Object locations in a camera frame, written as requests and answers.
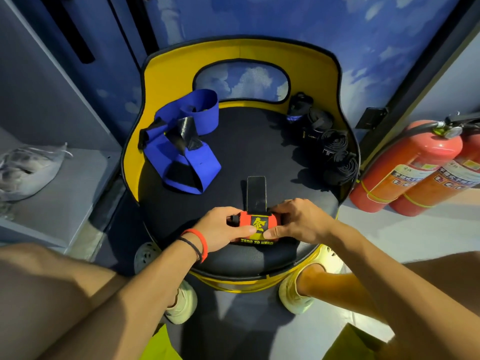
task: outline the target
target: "black seat cushion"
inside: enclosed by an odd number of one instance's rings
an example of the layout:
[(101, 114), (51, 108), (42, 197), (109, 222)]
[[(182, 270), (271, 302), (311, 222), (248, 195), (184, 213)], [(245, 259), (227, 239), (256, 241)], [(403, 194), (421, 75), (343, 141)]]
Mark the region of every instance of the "black seat cushion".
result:
[[(139, 204), (145, 226), (160, 248), (216, 206), (245, 207), (246, 179), (265, 176), (268, 205), (285, 199), (308, 198), (331, 216), (339, 206), (338, 193), (317, 178), (308, 152), (293, 143), (285, 115), (250, 107), (220, 109), (218, 127), (201, 137), (222, 169), (201, 195), (180, 192), (162, 183), (147, 161), (139, 181)], [(248, 280), (275, 273), (301, 262), (315, 245), (283, 238), (274, 245), (229, 244), (208, 254), (194, 271), (211, 278)]]

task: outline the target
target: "shoe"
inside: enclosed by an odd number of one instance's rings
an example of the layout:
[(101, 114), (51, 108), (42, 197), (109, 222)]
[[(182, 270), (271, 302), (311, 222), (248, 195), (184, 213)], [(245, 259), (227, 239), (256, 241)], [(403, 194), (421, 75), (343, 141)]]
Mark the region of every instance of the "shoe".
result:
[(328, 246), (321, 245), (320, 251), (315, 258), (303, 268), (298, 269), (287, 276), (280, 284), (278, 295), (285, 308), (294, 315), (303, 314), (314, 302), (314, 298), (310, 296), (301, 296), (297, 291), (298, 276), (303, 269), (311, 264), (320, 264), (325, 269), (325, 272), (333, 274), (340, 273), (343, 267), (343, 261), (338, 255)]
[[(138, 248), (133, 260), (135, 274), (141, 272), (153, 260), (158, 258), (162, 250), (153, 242), (145, 242)], [(197, 308), (198, 297), (195, 290), (185, 280), (177, 291), (177, 301), (173, 307), (165, 310), (165, 317), (174, 325), (186, 322)]]

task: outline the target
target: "yellow chair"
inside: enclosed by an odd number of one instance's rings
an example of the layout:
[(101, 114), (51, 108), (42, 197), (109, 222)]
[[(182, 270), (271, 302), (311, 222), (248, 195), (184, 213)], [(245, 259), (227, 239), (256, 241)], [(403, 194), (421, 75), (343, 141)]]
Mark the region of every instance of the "yellow chair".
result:
[[(201, 139), (210, 145), (222, 170), (201, 195), (172, 192), (138, 149), (139, 132), (153, 122), (159, 108), (191, 92), (199, 72), (221, 61), (236, 60), (278, 66), (288, 79), (289, 95), (280, 103), (220, 101), (219, 127)], [(152, 240), (166, 247), (209, 208), (242, 208), (242, 180), (253, 175), (267, 176), (269, 203), (302, 196), (335, 217), (352, 183), (332, 190), (321, 187), (303, 166), (299, 148), (281, 141), (279, 126), (285, 120), (289, 97), (304, 92), (313, 97), (314, 107), (333, 116), (335, 129), (348, 132), (349, 149), (359, 157), (358, 143), (340, 107), (340, 82), (340, 65), (332, 53), (293, 40), (224, 37), (177, 44), (151, 55), (143, 67), (141, 112), (123, 149), (121, 165), (125, 184), (140, 205)], [(289, 239), (268, 248), (228, 245), (209, 254), (191, 273), (218, 290), (263, 290), (305, 265), (317, 249)]]

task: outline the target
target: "floor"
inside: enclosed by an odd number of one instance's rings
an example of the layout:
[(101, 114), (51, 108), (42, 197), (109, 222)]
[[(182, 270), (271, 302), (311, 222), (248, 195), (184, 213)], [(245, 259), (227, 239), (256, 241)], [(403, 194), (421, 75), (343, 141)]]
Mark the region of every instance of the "floor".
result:
[[(408, 218), (388, 209), (366, 213), (347, 201), (338, 218), (401, 262), (480, 251), (480, 206), (443, 204)], [(146, 241), (136, 205), (125, 195), (95, 262), (131, 275), (135, 250)], [(236, 295), (214, 291), (191, 276), (187, 280), (197, 291), (198, 309), (184, 325), (167, 324), (185, 360), (321, 359), (346, 323), (385, 341), (393, 336), (378, 321), (321, 301), (294, 316), (282, 307), (277, 288)]]

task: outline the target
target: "red wristband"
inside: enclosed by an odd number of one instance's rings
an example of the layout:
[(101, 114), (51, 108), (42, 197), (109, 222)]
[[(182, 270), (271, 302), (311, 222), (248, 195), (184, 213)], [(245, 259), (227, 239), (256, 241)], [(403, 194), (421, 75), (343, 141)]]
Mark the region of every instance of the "red wristband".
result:
[(180, 236), (183, 236), (187, 232), (191, 232), (193, 235), (197, 236), (200, 239), (202, 250), (201, 250), (201, 263), (204, 262), (204, 260), (208, 256), (208, 245), (207, 245), (207, 240), (205, 240), (205, 237), (202, 235), (202, 233), (198, 230), (195, 230), (194, 228), (189, 228), (181, 233)]

